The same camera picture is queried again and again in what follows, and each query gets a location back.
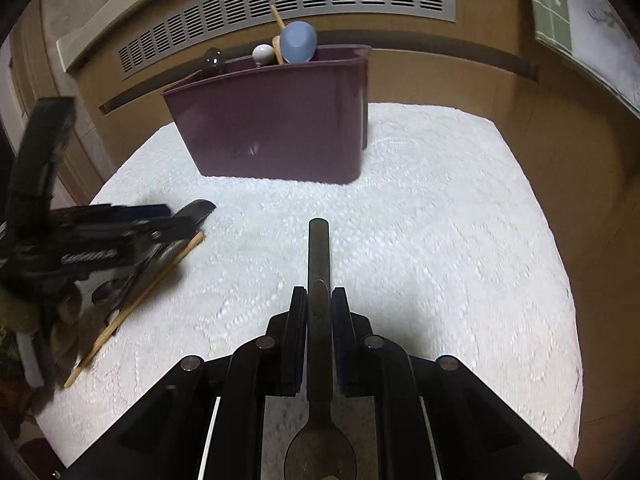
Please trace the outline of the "dark metal spoon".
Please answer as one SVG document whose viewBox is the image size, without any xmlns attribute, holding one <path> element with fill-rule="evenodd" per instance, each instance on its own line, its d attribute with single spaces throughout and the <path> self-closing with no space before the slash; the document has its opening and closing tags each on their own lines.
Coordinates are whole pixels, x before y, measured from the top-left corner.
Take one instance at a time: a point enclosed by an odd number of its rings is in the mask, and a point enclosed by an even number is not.
<svg viewBox="0 0 640 480">
<path fill-rule="evenodd" d="M 308 419 L 285 455 L 287 479 L 355 479 L 352 444 L 332 418 L 333 340 L 329 223 L 309 221 L 306 400 Z"/>
</svg>

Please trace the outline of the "grey ventilation grille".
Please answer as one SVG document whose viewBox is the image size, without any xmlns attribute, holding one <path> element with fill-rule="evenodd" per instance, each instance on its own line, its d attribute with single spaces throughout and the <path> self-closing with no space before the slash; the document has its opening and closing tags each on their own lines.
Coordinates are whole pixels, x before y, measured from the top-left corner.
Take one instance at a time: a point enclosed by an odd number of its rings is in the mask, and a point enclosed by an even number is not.
<svg viewBox="0 0 640 480">
<path fill-rule="evenodd" d="M 114 50 L 122 79 L 188 47 L 281 18 L 326 14 L 396 14 L 453 23 L 456 0 L 193 0 L 157 18 Z"/>
</svg>

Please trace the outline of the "black ladle spoon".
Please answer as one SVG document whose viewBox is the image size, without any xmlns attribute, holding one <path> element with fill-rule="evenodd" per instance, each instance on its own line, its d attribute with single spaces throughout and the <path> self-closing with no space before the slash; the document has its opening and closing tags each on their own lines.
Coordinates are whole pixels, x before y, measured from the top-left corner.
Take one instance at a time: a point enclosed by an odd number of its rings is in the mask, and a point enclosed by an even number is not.
<svg viewBox="0 0 640 480">
<path fill-rule="evenodd" d="M 202 72 L 206 77 L 213 77 L 224 72 L 226 58 L 218 48 L 208 49 L 202 59 Z"/>
</svg>

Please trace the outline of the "white paper towel mat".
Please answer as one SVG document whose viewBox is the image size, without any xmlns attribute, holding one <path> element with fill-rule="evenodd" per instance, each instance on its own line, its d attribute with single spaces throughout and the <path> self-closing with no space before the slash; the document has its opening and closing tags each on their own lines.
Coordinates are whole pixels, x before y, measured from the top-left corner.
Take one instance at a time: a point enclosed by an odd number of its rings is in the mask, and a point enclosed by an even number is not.
<svg viewBox="0 0 640 480">
<path fill-rule="evenodd" d="M 332 282 L 352 310 L 414 356 L 456 356 L 574 460 L 584 387 L 570 280 L 493 122 L 449 107 L 372 104 L 361 174 L 348 185 L 204 177 L 167 125 L 96 201 L 177 209 L 198 198 L 216 206 L 204 242 L 37 411 L 64 464 L 178 359 L 215 359 L 262 333 L 307 281 L 316 217 L 329 222 Z"/>
</svg>

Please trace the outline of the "wooden spoon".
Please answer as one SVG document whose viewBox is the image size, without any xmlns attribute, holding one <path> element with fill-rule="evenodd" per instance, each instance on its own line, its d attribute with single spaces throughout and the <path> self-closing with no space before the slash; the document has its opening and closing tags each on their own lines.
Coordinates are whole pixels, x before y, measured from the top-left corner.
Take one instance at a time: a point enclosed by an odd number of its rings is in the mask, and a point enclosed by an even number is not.
<svg viewBox="0 0 640 480">
<path fill-rule="evenodd" d="M 282 20 L 282 18 L 280 17 L 280 13 L 276 7 L 275 4 L 271 3 L 270 4 L 270 11 L 274 17 L 274 20 L 276 21 L 278 27 L 279 27 L 279 33 L 277 34 L 277 36 L 274 36 L 271 40 L 271 44 L 272 44 L 272 48 L 274 51 L 274 55 L 276 56 L 277 62 L 279 65 L 284 65 L 285 64 L 285 60 L 282 56 L 282 52 L 281 52 L 281 45 L 280 45 L 280 33 L 284 31 L 285 29 L 285 24 L 284 21 Z"/>
</svg>

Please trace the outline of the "black handled metal utensil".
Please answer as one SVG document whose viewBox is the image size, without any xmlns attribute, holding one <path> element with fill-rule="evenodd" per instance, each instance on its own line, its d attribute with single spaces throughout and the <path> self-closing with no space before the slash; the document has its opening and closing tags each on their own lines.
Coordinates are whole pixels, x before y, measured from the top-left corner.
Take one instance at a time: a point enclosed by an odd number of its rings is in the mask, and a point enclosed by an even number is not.
<svg viewBox="0 0 640 480">
<path fill-rule="evenodd" d="M 175 213 L 177 218 L 190 218 L 194 226 L 199 228 L 207 217 L 216 209 L 216 205 L 210 200 L 192 200 L 186 206 Z M 143 275 L 149 271 L 155 263 L 171 248 L 176 248 L 183 240 L 172 240 L 171 242 L 158 243 L 142 263 L 138 264 L 134 270 L 121 278 L 113 278 L 97 287 L 91 295 L 92 303 L 95 306 L 109 306 L 112 311 L 120 308 L 125 300 L 132 294 L 134 289 L 142 282 Z"/>
</svg>

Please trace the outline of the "blue spoon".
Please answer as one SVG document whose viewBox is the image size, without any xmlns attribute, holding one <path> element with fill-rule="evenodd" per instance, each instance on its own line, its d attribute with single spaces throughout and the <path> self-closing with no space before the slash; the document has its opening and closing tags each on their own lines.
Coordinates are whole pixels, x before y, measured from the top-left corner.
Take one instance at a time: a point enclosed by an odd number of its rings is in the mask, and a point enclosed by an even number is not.
<svg viewBox="0 0 640 480">
<path fill-rule="evenodd" d="M 317 33 L 304 21 L 288 23 L 280 33 L 280 51 L 288 64 L 309 62 L 318 47 Z"/>
</svg>

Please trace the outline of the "green white dish towel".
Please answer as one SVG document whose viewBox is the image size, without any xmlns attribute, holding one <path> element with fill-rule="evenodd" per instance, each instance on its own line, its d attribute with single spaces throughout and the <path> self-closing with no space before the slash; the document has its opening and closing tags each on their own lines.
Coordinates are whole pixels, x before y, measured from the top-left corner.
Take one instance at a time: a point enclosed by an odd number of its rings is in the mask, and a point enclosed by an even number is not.
<svg viewBox="0 0 640 480">
<path fill-rule="evenodd" d="M 530 0 L 535 37 L 639 113 L 639 47 L 608 0 Z"/>
</svg>

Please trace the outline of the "wooden chopstick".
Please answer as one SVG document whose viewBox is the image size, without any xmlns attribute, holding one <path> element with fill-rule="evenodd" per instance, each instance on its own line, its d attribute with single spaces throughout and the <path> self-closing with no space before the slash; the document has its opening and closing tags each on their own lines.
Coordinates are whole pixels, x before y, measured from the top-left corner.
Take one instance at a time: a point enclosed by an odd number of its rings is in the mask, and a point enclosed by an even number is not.
<svg viewBox="0 0 640 480">
<path fill-rule="evenodd" d="M 171 256 L 157 271 L 155 271 L 151 277 L 144 283 L 143 287 L 138 287 L 134 290 L 134 294 L 131 299 L 126 299 L 124 306 L 119 310 L 118 315 L 114 320 L 109 322 L 107 326 L 99 334 L 98 338 L 94 341 L 88 354 L 79 362 L 79 364 L 70 373 L 70 377 L 64 382 L 64 388 L 70 388 L 75 380 L 78 378 L 81 372 L 83 372 L 91 363 L 93 358 L 98 354 L 104 344 L 114 335 L 119 326 L 126 321 L 128 316 L 137 309 L 139 304 L 145 300 L 146 296 L 152 292 L 153 288 L 160 284 L 161 281 L 168 275 L 187 255 L 198 247 L 201 242 L 205 240 L 205 234 L 202 231 L 198 231 L 194 237 L 192 237 L 184 246 L 180 248 L 175 255 Z"/>
</svg>

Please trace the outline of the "white plastic spoon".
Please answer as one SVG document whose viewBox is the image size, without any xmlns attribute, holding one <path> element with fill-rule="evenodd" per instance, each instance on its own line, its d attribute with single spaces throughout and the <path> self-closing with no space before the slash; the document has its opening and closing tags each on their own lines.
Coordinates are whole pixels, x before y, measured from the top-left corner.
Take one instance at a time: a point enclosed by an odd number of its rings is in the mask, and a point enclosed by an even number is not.
<svg viewBox="0 0 640 480">
<path fill-rule="evenodd" d="M 276 52 L 271 44 L 258 44 L 252 51 L 252 59 L 258 67 L 267 66 L 276 60 Z"/>
</svg>

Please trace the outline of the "purple plastic utensil bin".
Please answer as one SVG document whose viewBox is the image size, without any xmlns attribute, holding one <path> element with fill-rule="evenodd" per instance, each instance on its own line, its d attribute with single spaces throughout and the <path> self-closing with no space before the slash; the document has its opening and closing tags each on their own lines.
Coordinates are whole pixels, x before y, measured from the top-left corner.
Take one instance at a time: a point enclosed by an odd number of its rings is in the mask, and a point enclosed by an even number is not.
<svg viewBox="0 0 640 480">
<path fill-rule="evenodd" d="M 242 56 L 162 96 L 204 177 L 347 184 L 367 146 L 370 52 L 321 46 L 309 62 L 266 67 Z"/>
</svg>

